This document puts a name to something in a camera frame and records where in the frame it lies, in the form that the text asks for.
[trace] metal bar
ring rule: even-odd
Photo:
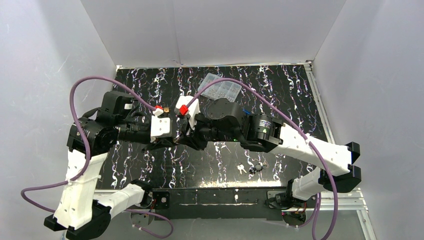
[[[258,62],[258,63],[235,63],[221,65],[178,65],[178,66],[122,66],[119,69],[160,69],[160,68],[206,68],[206,67],[239,67],[239,66],[272,66],[272,65],[309,65],[312,61],[299,62]]]
[[[377,240],[376,235],[371,225],[370,218],[368,217],[368,211],[357,210],[360,226],[362,227],[363,235],[365,240]]]
[[[117,190],[102,190],[102,189],[97,189],[94,192],[94,199],[98,199],[100,197],[104,197],[107,195],[111,195],[114,192],[116,192]],[[338,193],[338,209],[339,210],[357,210],[357,211],[361,211],[361,210],[368,210],[367,205],[365,204],[362,192],[360,190],[360,188],[356,188],[354,189],[352,192],[349,193]],[[334,197],[333,197],[333,193],[330,191],[326,191],[323,192],[321,194],[321,210],[322,211],[333,211],[334,209]],[[285,212],[293,212],[296,211],[297,208],[292,208],[289,209]],[[313,208],[307,208],[307,211],[312,211],[314,210]]]

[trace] black cable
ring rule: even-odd
[[[265,200],[265,204],[266,204],[268,207],[272,208],[272,209],[277,209],[277,210],[289,210],[289,209],[291,209],[291,208],[292,208],[292,206],[289,206],[289,207],[278,207],[278,206],[275,206],[275,205],[271,204],[271,202],[269,202],[269,199],[266,199],[266,200]]]
[[[140,208],[142,208],[142,209],[147,209],[147,208],[149,208],[150,206],[152,206],[152,204],[153,204],[153,202],[154,202],[155,200],[153,199],[153,197],[151,196],[150,197],[150,203],[148,204],[148,205],[146,205],[146,206],[140,206]]]
[[[87,111],[86,113],[84,113],[82,115],[82,117],[83,118],[89,118],[89,117],[93,116],[99,109],[100,109],[100,107],[93,108],[90,111]]]
[[[138,103],[137,105],[135,105],[134,108],[131,109],[131,111],[129,111],[129,113],[126,116],[125,119],[130,119],[130,118],[135,118],[135,117],[144,117],[144,121],[146,123],[149,123],[150,122],[149,121],[149,116],[146,113],[144,113],[142,111],[137,111],[136,112],[136,110],[139,108],[139,106],[140,106],[140,103]]]

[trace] metal frame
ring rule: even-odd
[[[313,98],[315,99],[316,106],[318,108],[319,116],[321,118],[322,125],[324,126],[325,135],[329,143],[334,144],[334,136],[330,128],[330,123],[327,118],[326,109],[324,108],[323,102],[321,101],[321,94],[318,90],[317,81],[315,80],[314,73],[312,71],[312,63],[304,64],[307,79],[311,86]],[[349,193],[338,193],[338,209],[339,210],[356,210],[359,218],[360,225],[362,227],[363,235],[366,240],[376,240],[376,235],[371,225],[370,218],[368,216],[368,207],[365,202],[364,195],[362,194],[361,188],[356,188]],[[334,201],[333,193],[326,191],[322,193],[321,210],[333,210]]]
[[[237,67],[237,66],[264,66],[264,65],[310,65],[311,60],[299,62],[258,62],[258,63],[234,63],[234,64],[218,64],[218,65],[184,65],[177,66],[122,66],[116,65],[116,71],[120,69],[160,69],[160,68],[205,68],[205,67]]]

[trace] robotic arm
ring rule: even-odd
[[[66,237],[70,240],[89,240],[99,237],[117,214],[147,202],[152,186],[137,179],[112,195],[93,200],[100,168],[117,141],[140,143],[144,150],[186,145],[198,151],[204,150],[208,142],[239,142],[246,150],[287,155],[317,166],[307,175],[290,180],[286,192],[267,199],[268,203],[275,202],[274,208],[290,208],[319,192],[332,191],[319,158],[288,124],[265,114],[246,114],[238,103],[225,98],[216,100],[206,115],[200,113],[198,100],[183,109],[192,98],[180,96],[178,99],[175,112],[182,118],[183,126],[181,134],[173,138],[169,109],[156,106],[149,119],[143,113],[133,112],[135,99],[131,95],[117,91],[105,93],[101,107],[78,119],[88,138],[92,157],[86,172],[75,181],[71,178],[83,168],[86,152],[76,126],[70,129],[66,173],[69,184],[64,187],[57,210],[45,218],[44,225],[53,231],[67,230]],[[90,119],[96,112],[95,120]],[[314,137],[308,141],[319,148],[334,176],[337,192],[347,193],[358,185],[361,169],[353,165],[360,155],[357,143],[342,146]],[[250,172],[254,174],[262,169],[258,164],[251,167]]]

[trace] black joint housing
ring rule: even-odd
[[[234,127],[241,127],[246,113],[240,104],[230,102],[226,98],[220,98],[212,103],[207,109],[209,119],[215,121],[219,130],[226,131]]]
[[[108,91],[103,96],[101,107],[98,109],[96,121],[114,126],[124,120],[130,113],[134,97],[131,94]]]
[[[362,181],[361,168],[349,164],[348,169],[350,172],[340,175],[333,176],[335,187],[338,193],[349,193]],[[318,183],[321,184],[326,190],[333,192],[333,187],[330,183],[329,175],[325,170],[321,170]]]
[[[148,183],[147,181],[142,181],[140,179],[134,179],[130,183],[139,186],[145,192],[150,192],[153,189],[153,186],[150,183]]]
[[[273,150],[283,141],[280,139],[280,129],[283,122],[280,119],[265,114],[250,114],[243,126],[243,138],[240,146],[253,152],[265,152]]]
[[[116,128],[86,117],[81,117],[78,121],[88,139],[91,156],[108,153],[110,148],[117,143],[118,130]],[[83,139],[75,124],[70,127],[66,146],[70,151],[75,149],[86,153]]]
[[[108,228],[111,222],[111,214],[109,213],[111,209],[110,206],[103,206],[97,200],[93,200],[91,221],[82,227],[76,230],[73,226],[66,228],[58,223],[53,214],[44,219],[44,226],[55,232],[67,230],[66,238],[69,240],[95,239],[100,237]]]
[[[304,200],[293,197],[293,191],[292,191],[293,182],[294,182],[294,179],[289,180],[287,183],[287,188],[285,192],[281,192],[275,195],[275,203],[277,204],[278,207],[291,208],[294,206],[301,206],[303,203],[306,202]]]

